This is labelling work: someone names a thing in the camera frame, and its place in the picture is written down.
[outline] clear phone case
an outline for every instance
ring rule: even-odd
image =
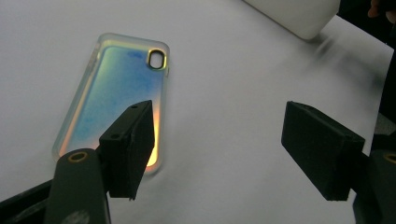
[[[162,42],[104,34],[98,39],[52,152],[97,148],[99,137],[129,106],[151,100],[155,146],[147,172],[160,165],[169,48]]]

